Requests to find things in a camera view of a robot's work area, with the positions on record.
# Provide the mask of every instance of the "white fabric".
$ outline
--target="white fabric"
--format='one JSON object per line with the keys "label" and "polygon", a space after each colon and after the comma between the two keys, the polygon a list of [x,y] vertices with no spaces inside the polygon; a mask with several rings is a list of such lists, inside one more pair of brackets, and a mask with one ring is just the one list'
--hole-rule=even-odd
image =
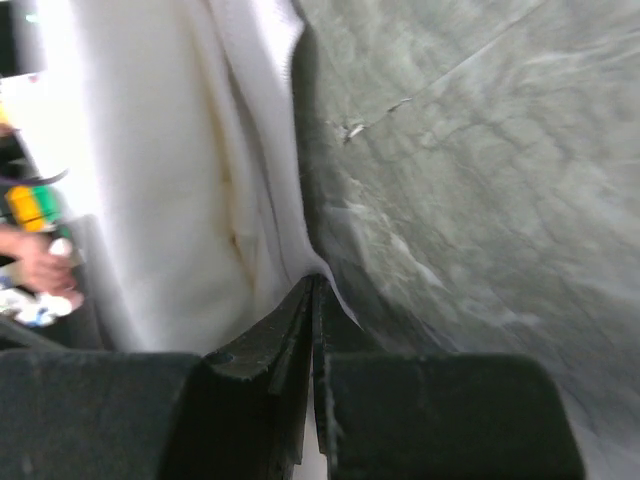
{"label": "white fabric", "polygon": [[98,226],[120,347],[206,353],[331,278],[303,216],[287,1],[39,3],[64,115],[35,160],[68,166],[69,207]]}

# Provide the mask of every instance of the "person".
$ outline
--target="person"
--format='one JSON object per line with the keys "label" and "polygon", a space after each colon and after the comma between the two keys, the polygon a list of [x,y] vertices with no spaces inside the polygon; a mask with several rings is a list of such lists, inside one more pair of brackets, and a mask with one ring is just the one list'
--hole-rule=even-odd
{"label": "person", "polygon": [[[0,118],[0,139],[12,132],[11,126]],[[0,225],[0,255],[18,261],[21,284],[35,293],[67,296],[76,285],[71,261],[50,254],[49,244],[46,235]]]}

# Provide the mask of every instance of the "white cloth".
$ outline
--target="white cloth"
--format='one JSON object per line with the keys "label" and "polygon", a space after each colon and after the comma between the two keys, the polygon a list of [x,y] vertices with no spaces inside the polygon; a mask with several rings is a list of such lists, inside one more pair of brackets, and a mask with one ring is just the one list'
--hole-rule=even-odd
{"label": "white cloth", "polygon": [[64,114],[35,160],[68,166],[71,212],[97,224],[120,347],[207,353],[304,275],[331,278],[303,215],[288,1],[39,3]]}

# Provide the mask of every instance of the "marble surface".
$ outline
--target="marble surface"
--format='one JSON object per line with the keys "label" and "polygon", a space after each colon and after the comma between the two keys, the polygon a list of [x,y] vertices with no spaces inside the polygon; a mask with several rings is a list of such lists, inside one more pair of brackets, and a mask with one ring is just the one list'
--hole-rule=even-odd
{"label": "marble surface", "polygon": [[299,0],[312,242],[392,351],[523,352],[640,468],[640,3]]}

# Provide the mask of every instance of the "gray surface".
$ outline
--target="gray surface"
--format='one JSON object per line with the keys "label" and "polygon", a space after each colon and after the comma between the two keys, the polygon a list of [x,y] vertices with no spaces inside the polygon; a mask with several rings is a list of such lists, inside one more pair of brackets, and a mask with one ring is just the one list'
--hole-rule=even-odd
{"label": "gray surface", "polygon": [[636,479],[640,2],[298,3],[308,225],[363,326],[534,355],[590,478]]}

